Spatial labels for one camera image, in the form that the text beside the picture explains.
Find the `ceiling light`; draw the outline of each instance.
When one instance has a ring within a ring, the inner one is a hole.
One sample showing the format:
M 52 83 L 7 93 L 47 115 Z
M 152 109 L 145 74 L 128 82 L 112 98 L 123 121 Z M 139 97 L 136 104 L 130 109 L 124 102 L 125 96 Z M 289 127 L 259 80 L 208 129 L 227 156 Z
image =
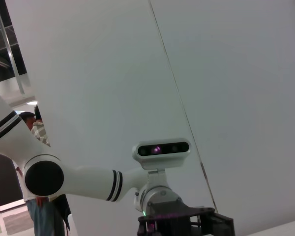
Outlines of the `ceiling light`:
M 28 102 L 28 105 L 37 105 L 37 101 Z

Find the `black hair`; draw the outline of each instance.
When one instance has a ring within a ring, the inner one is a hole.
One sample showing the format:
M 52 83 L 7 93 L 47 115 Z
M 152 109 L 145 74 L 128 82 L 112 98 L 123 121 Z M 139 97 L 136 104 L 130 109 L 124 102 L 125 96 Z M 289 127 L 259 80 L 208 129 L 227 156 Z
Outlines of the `black hair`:
M 37 105 L 35 106 L 34 112 L 35 112 L 36 119 L 41 119 L 41 115 Z
M 22 120 L 23 120 L 24 122 L 26 122 L 26 120 L 27 120 L 28 118 L 34 117 L 35 114 L 32 113 L 32 112 L 22 112 L 22 113 L 19 114 L 19 116 L 22 118 Z

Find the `plaid shirt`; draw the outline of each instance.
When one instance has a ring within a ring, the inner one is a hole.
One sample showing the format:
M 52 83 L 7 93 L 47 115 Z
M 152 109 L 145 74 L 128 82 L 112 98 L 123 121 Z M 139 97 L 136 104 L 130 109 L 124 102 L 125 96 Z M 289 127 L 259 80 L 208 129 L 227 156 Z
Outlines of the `plaid shirt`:
M 42 122 L 34 122 L 31 132 L 39 141 L 50 146 L 45 126 Z

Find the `black joint cap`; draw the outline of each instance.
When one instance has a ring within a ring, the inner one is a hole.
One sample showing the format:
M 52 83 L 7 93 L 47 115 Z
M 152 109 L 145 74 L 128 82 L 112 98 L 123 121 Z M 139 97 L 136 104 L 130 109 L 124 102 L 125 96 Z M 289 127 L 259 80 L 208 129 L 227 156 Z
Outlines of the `black joint cap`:
M 25 176 L 26 187 L 35 195 L 48 196 L 56 193 L 64 181 L 63 171 L 52 161 L 33 164 Z

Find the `man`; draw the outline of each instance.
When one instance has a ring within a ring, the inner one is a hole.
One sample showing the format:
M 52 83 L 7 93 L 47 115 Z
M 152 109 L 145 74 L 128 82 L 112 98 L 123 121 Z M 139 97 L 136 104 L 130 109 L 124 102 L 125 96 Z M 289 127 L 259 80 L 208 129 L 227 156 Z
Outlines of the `man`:
M 19 116 L 32 129 L 35 122 L 35 114 L 31 112 L 20 113 Z M 48 198 L 36 197 L 29 192 L 23 184 L 23 173 L 15 162 L 13 162 L 19 178 L 23 198 L 29 210 L 29 215 L 34 222 L 35 236 L 64 236 L 63 222 Z
M 35 107 L 34 112 L 36 116 L 36 122 L 33 124 L 31 132 L 38 140 L 50 146 L 49 139 L 38 106 Z M 70 229 L 68 216 L 69 214 L 71 214 L 71 211 L 65 194 L 62 194 L 56 198 L 52 198 L 50 199 L 50 201 L 52 201 L 52 203 L 58 210 L 59 214 L 65 221 L 67 228 Z

